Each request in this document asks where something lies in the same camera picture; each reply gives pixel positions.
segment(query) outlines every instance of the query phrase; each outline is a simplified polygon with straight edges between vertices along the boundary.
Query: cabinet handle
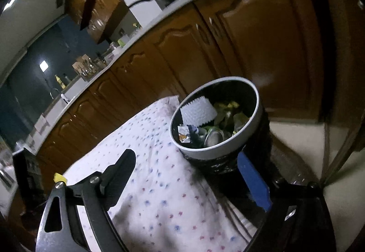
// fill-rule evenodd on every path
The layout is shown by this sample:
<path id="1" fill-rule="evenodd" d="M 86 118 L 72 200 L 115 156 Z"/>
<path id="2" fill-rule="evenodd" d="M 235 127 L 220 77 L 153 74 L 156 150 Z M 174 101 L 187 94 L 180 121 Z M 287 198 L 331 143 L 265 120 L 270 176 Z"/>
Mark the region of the cabinet handle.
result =
<path id="1" fill-rule="evenodd" d="M 217 24 L 215 23 L 215 20 L 213 18 L 209 18 L 209 23 L 212 26 L 212 30 L 214 32 L 214 34 L 218 37 L 218 38 L 222 38 L 222 35 L 220 33 L 220 30 L 217 26 Z"/>
<path id="2" fill-rule="evenodd" d="M 203 42 L 207 45 L 209 45 L 209 40 L 207 37 L 207 34 L 202 30 L 201 26 L 199 26 L 197 23 L 195 24 L 196 29 L 198 31 L 198 33 L 200 34 L 201 39 L 203 40 Z"/>

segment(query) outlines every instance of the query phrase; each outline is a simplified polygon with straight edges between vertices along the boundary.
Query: pan handle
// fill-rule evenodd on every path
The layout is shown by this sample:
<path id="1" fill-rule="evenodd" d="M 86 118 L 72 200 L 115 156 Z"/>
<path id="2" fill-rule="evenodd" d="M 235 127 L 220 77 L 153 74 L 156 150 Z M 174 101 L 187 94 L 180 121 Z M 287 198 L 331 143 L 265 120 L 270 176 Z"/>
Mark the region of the pan handle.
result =
<path id="1" fill-rule="evenodd" d="M 138 4 L 138 3 L 149 2 L 149 1 L 152 1 L 152 0 L 137 0 L 137 1 L 133 2 L 132 4 L 130 4 L 128 6 L 128 8 L 131 8 L 132 6 L 134 6 L 134 5 Z"/>

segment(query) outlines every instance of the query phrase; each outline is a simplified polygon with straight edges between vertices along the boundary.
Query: floor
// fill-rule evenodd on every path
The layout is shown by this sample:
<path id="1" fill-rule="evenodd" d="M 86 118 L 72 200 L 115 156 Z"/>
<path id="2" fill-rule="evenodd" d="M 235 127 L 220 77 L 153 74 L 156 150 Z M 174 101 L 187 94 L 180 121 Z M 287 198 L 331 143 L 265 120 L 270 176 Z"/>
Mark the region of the floor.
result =
<path id="1" fill-rule="evenodd" d="M 272 132 L 298 153 L 320 178 L 323 164 L 324 126 L 271 122 Z M 335 156 L 331 150 L 330 161 Z M 365 224 L 365 150 L 354 152 L 324 189 L 334 226 L 337 252 L 344 252 Z"/>

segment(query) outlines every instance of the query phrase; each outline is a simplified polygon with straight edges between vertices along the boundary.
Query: faucet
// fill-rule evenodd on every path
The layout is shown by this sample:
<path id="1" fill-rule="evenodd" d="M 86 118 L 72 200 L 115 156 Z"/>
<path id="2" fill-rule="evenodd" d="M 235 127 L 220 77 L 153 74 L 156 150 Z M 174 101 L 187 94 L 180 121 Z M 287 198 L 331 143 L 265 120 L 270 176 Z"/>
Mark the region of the faucet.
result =
<path id="1" fill-rule="evenodd" d="M 54 100 L 54 97 L 52 96 L 52 91 L 53 90 L 56 90 L 59 94 L 61 94 L 61 92 L 57 88 L 51 89 L 51 91 L 49 92 L 49 94 L 51 95 L 51 98 Z"/>

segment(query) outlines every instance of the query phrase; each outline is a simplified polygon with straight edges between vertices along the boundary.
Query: light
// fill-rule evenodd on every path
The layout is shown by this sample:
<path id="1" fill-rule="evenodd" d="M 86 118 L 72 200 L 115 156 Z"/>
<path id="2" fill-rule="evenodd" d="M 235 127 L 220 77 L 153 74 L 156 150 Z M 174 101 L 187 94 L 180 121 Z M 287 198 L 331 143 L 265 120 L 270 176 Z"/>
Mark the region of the light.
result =
<path id="1" fill-rule="evenodd" d="M 8 9 L 11 5 L 13 5 L 14 1 L 15 1 L 15 0 L 10 0 L 10 2 L 9 2 L 9 3 L 7 3 L 7 4 L 5 5 L 5 7 L 4 7 L 4 11 L 5 11 L 6 9 Z"/>
<path id="2" fill-rule="evenodd" d="M 48 64 L 46 63 L 46 61 L 41 62 L 39 66 L 41 67 L 41 70 L 43 72 L 48 69 Z"/>

